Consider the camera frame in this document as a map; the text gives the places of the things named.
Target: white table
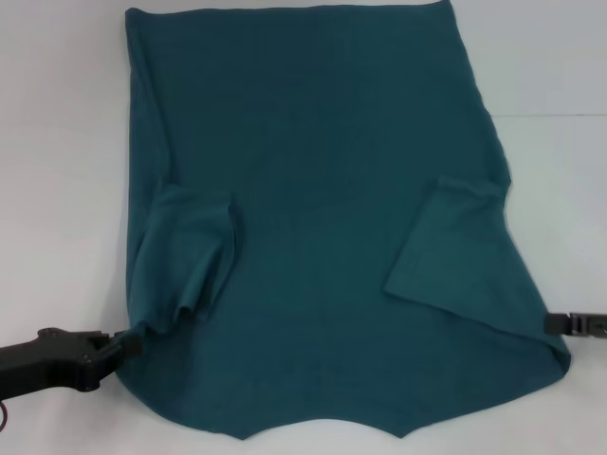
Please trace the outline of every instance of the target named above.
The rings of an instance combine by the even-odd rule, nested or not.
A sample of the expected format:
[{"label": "white table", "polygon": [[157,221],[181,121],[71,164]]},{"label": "white table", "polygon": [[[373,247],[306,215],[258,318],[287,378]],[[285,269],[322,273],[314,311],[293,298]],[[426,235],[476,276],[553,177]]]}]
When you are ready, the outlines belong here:
[{"label": "white table", "polygon": [[[0,346],[47,326],[127,326],[123,12],[319,3],[341,2],[0,3]],[[551,310],[607,313],[607,4],[452,3],[506,148],[508,223],[531,274]],[[313,421],[243,443],[161,419],[112,376],[94,393],[9,400],[0,454],[604,454],[607,341],[569,344],[562,382],[403,440]]]}]

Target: teal shirt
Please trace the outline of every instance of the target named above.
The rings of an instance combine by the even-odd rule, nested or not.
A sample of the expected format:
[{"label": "teal shirt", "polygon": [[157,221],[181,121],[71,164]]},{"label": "teal shirt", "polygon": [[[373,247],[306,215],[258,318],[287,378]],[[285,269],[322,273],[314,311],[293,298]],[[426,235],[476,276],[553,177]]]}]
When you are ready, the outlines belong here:
[{"label": "teal shirt", "polygon": [[403,436],[562,378],[453,10],[126,13],[127,258],[159,414]]}]

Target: cloth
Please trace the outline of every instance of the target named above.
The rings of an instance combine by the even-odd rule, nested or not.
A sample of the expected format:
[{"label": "cloth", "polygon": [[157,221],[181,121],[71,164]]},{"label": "cloth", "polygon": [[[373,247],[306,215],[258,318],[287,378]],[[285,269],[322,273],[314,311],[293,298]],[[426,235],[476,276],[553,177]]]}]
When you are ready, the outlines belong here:
[{"label": "cloth", "polygon": [[396,436],[548,386],[570,357],[504,219],[504,152],[449,1],[126,13],[120,370],[236,438]]}]

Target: teal fabric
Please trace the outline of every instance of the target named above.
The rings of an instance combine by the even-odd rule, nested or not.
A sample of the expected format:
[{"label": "teal fabric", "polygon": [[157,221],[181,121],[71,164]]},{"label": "teal fabric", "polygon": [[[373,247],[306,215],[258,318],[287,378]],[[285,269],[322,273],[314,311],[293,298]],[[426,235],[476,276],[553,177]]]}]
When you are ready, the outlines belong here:
[{"label": "teal fabric", "polygon": [[126,29],[144,353],[120,378],[150,408],[241,439],[404,436],[563,377],[448,1],[130,9]]}]

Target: fabric fold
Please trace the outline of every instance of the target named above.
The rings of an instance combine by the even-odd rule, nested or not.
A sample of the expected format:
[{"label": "fabric fold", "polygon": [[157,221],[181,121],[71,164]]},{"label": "fabric fold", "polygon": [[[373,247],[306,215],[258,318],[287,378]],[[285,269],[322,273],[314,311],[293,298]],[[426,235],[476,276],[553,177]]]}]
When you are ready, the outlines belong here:
[{"label": "fabric fold", "polygon": [[507,231],[506,191],[488,181],[439,178],[384,291],[537,339],[566,370],[569,354],[559,337],[543,333],[542,297]]},{"label": "fabric fold", "polygon": [[135,260],[132,325],[164,334],[182,311],[208,314],[234,263],[236,230],[228,194],[168,186],[152,206]]}]

